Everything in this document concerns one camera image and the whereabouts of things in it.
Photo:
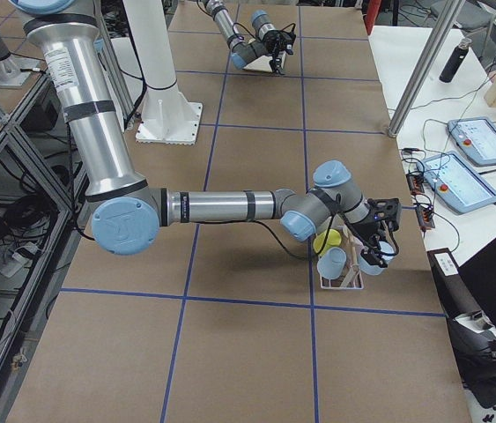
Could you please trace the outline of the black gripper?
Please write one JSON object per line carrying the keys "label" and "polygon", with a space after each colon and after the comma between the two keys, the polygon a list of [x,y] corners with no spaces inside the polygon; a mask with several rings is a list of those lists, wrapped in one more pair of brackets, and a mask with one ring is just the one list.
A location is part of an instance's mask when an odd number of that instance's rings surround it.
{"label": "black gripper", "polygon": [[363,219],[352,224],[359,238],[370,248],[360,252],[361,268],[387,268],[389,255],[381,250],[381,241],[384,241],[383,219]]}
{"label": "black gripper", "polygon": [[270,59],[270,68],[274,74],[284,74],[282,52],[291,56],[293,54],[295,40],[296,34],[292,29],[290,31],[272,29],[263,36],[266,54],[272,56]]}

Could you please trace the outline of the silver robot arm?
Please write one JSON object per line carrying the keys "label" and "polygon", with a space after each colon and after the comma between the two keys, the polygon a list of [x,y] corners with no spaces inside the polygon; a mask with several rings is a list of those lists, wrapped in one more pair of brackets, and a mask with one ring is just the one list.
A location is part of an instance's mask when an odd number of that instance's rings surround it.
{"label": "silver robot arm", "polygon": [[[275,191],[171,192],[151,189],[144,176],[133,167],[115,103],[107,88],[95,42],[99,28],[95,1],[9,1],[22,19],[27,39],[39,47],[47,63],[56,94],[63,108],[63,119],[71,130],[89,178],[85,193],[96,211],[92,217],[94,240],[116,255],[134,255],[148,249],[159,229],[173,223],[232,224],[262,223],[280,219],[283,228],[297,241],[319,234],[330,219],[339,216],[363,249],[363,264],[384,269],[398,255],[394,238],[401,205],[393,199],[365,199],[352,174],[339,160],[321,164],[313,174],[315,185],[304,196],[289,189]],[[240,69],[270,56],[270,68],[282,74],[282,57],[292,55],[296,24],[277,29],[266,11],[255,11],[251,18],[255,40],[245,42],[235,31],[235,22],[222,1],[201,1],[205,12],[226,39],[233,64]],[[154,51],[160,58],[158,69],[168,77],[160,89],[147,86],[146,103],[140,124],[141,139],[148,142],[194,143],[195,125],[200,122],[202,105],[191,103],[177,88],[174,62],[168,43],[163,9],[154,1],[133,6],[124,4],[133,36],[146,41],[153,30]],[[146,59],[147,48],[137,43],[138,65]]]}
{"label": "silver robot arm", "polygon": [[264,10],[251,16],[252,31],[232,19],[223,1],[196,1],[199,9],[210,16],[226,41],[233,65],[245,70],[250,64],[266,58],[271,73],[284,75],[284,56],[293,55],[296,24],[278,29]]}

